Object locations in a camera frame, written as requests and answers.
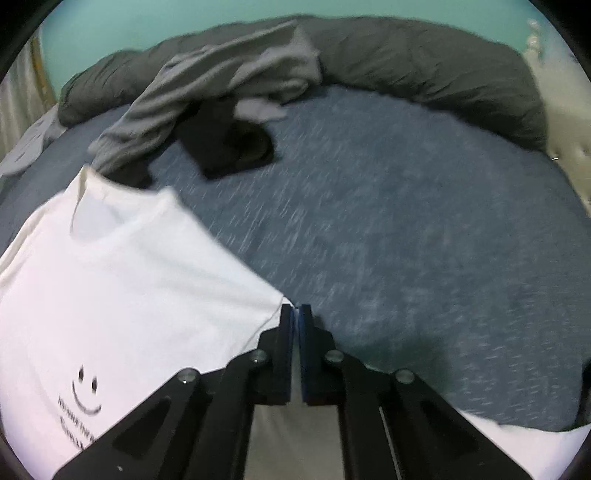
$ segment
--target bed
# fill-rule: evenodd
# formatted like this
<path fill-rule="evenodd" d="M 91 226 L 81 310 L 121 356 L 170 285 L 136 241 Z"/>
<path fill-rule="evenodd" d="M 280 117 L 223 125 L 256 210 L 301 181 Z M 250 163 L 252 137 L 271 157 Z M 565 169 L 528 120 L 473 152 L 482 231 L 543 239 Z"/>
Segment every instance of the bed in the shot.
<path fill-rule="evenodd" d="M 588 190 L 565 167 L 571 155 L 561 147 L 559 166 L 540 151 L 538 116 L 514 135 L 464 121 L 474 110 L 353 87 L 367 88 L 318 87 L 288 104 L 267 125 L 273 165 L 206 181 L 168 142 L 151 188 L 173 186 L 224 246 L 311 303 L 368 365 L 411 368 L 456 408 L 501 423 L 568 428 L 591 356 L 591 224 L 577 196 Z M 128 108 L 112 107 L 73 122 L 3 191 L 0 251 L 91 162 L 89 144 Z"/>

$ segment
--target white headboard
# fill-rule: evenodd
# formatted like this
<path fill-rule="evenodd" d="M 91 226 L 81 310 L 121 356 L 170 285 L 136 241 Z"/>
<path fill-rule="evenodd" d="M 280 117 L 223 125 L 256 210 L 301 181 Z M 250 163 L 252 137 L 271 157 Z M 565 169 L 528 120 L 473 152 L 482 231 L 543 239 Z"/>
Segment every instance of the white headboard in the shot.
<path fill-rule="evenodd" d="M 570 56 L 545 59 L 539 25 L 524 52 L 538 84 L 548 119 L 547 153 L 567 174 L 591 216 L 591 82 Z"/>

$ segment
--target green wall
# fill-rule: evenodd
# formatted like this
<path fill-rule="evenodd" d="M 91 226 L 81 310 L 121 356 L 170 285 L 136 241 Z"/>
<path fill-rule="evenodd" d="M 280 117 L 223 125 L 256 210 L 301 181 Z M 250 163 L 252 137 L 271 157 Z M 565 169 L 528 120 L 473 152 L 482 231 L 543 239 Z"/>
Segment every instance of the green wall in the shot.
<path fill-rule="evenodd" d="M 63 0 L 41 27 L 54 90 L 122 48 L 147 48 L 171 37 L 232 21 L 296 13 L 393 15 L 454 25 L 525 48 L 527 19 L 544 17 L 528 0 Z"/>

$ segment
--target silver bolt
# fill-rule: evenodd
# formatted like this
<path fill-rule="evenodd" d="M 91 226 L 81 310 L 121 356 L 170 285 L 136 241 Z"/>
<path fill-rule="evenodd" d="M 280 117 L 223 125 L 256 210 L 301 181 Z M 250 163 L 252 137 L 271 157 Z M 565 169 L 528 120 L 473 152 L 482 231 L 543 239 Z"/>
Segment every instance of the silver bolt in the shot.
<path fill-rule="evenodd" d="M 251 353 L 251 360 L 256 364 L 264 364 L 268 358 L 269 356 L 267 355 L 267 352 L 261 350 L 260 348 Z"/>
<path fill-rule="evenodd" d="M 183 383 L 194 382 L 197 378 L 197 370 L 194 368 L 185 368 L 177 374 L 177 378 Z"/>
<path fill-rule="evenodd" d="M 329 350 L 324 354 L 324 360 L 330 364 L 339 364 L 345 359 L 343 352 L 340 350 Z"/>
<path fill-rule="evenodd" d="M 410 370 L 407 370 L 406 368 L 398 370 L 394 374 L 394 376 L 396 377 L 396 380 L 398 380 L 398 382 L 403 383 L 405 385 L 410 385 L 414 382 L 414 373 L 412 373 Z"/>

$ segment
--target white curtain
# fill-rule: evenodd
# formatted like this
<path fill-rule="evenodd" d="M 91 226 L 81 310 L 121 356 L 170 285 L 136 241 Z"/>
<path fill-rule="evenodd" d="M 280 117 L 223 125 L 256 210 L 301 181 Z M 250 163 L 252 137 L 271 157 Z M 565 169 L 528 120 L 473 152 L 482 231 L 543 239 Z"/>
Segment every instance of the white curtain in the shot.
<path fill-rule="evenodd" d="M 38 46 L 34 35 L 0 83 L 0 161 L 27 128 L 55 104 Z"/>

